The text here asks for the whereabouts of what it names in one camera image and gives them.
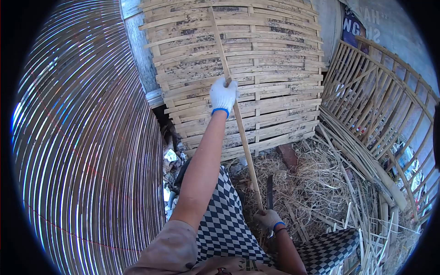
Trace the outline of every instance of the woven bamboo panel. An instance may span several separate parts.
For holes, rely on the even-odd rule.
[[[24,65],[17,189],[62,274],[122,274],[165,224],[160,127],[119,1],[61,1]]]
[[[146,0],[141,7],[156,79],[186,153],[210,120],[211,84],[227,63],[251,152],[312,136],[323,91],[318,13],[295,0]],[[220,33],[222,61],[214,32]],[[222,160],[243,156],[234,112]]]
[[[390,159],[386,172],[395,167],[397,178],[404,184],[400,190],[413,194],[409,197],[410,211],[421,224],[428,217],[423,216],[426,207],[420,209],[419,205],[439,183],[433,165],[433,115],[439,98],[421,75],[397,55],[364,37],[356,38],[358,49],[343,41],[339,43],[324,81],[323,106],[375,159]],[[359,50],[362,43],[369,47],[368,55]],[[391,147],[404,130],[407,142],[394,156]],[[404,167],[396,165],[416,134],[424,138],[418,148],[413,148],[413,158]],[[417,159],[422,162],[420,168],[407,178],[404,172]],[[420,185],[413,186],[413,180],[422,170],[429,172]],[[420,196],[419,191],[428,180],[433,185]]]

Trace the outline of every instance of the work glove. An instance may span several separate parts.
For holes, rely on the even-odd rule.
[[[209,96],[211,97],[211,102],[213,104],[213,113],[217,110],[224,110],[229,117],[229,112],[231,111],[235,99],[240,96],[237,92],[238,82],[231,81],[229,86],[226,88],[226,79],[221,77],[214,82],[209,91]]]
[[[263,227],[267,227],[269,230],[274,230],[275,226],[277,224],[284,224],[282,219],[278,216],[277,212],[275,212],[272,209],[264,210],[265,215],[256,214],[253,216],[254,219],[256,219],[260,225]]]

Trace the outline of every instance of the bracelet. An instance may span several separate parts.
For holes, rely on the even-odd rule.
[[[276,235],[278,232],[280,232],[280,231],[283,230],[283,229],[286,229],[286,230],[287,230],[286,227],[280,228],[280,229],[278,229],[276,232],[274,232],[274,235]]]
[[[282,221],[279,221],[279,222],[277,222],[275,225],[274,225],[274,229],[273,230],[275,230],[275,227],[277,226],[277,225],[279,225],[279,224],[283,224],[283,225],[286,225],[284,222],[282,222]]]
[[[228,118],[229,118],[229,111],[228,111],[227,109],[225,109],[225,108],[215,108],[215,109],[213,109],[213,111],[212,111],[211,115],[213,115],[213,114],[214,114],[214,112],[215,112],[215,111],[218,111],[218,110],[223,110],[223,111],[225,111],[225,112],[226,112],[226,114],[227,114],[227,116],[226,116],[226,119],[228,119]]]

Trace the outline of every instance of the shirt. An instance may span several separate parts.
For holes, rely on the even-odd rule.
[[[212,257],[196,263],[197,245],[194,228],[180,220],[167,222],[151,244],[144,249],[136,264],[124,275],[286,275],[254,260],[241,257]]]

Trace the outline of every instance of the checkered apron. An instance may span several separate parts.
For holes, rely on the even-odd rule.
[[[213,256],[243,257],[268,266],[274,265],[272,257],[258,245],[249,230],[237,191],[231,184],[224,167],[208,209],[197,232],[197,261]],[[346,229],[318,236],[297,247],[309,274],[326,274],[346,259],[359,244],[356,229]]]
[[[242,214],[242,204],[229,175],[220,167],[219,179],[197,232],[197,261],[212,256],[243,257],[273,265],[258,245]]]
[[[328,274],[339,266],[359,245],[359,232],[344,229],[323,234],[304,242],[296,249],[308,274]]]

